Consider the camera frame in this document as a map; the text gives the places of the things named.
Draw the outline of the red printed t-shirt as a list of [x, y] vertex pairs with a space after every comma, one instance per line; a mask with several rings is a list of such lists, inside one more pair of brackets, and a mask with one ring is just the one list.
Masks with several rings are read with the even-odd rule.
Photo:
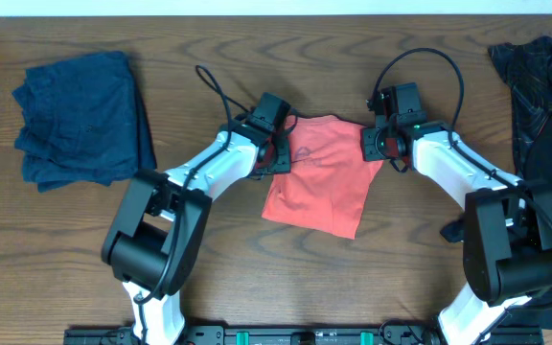
[[287, 118], [291, 168], [276, 174], [264, 219], [354, 239], [380, 161], [366, 162], [362, 126], [334, 115]]

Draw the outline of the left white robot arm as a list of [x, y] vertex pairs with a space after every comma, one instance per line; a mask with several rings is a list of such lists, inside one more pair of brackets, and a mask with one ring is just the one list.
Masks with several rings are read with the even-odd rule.
[[137, 344], [174, 344], [185, 328], [180, 290], [196, 262], [213, 202], [238, 180], [288, 162], [285, 119], [248, 116], [224, 125], [215, 141], [165, 172], [130, 180], [101, 257], [123, 283]]

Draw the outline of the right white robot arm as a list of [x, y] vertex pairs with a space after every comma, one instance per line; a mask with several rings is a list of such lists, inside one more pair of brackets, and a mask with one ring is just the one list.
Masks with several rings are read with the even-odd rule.
[[403, 162], [433, 180], [463, 210], [466, 283], [434, 326], [402, 326], [416, 344], [482, 344], [528, 339], [502, 331], [516, 311], [552, 309], [552, 191], [504, 172], [440, 122], [388, 123], [361, 131], [366, 161]]

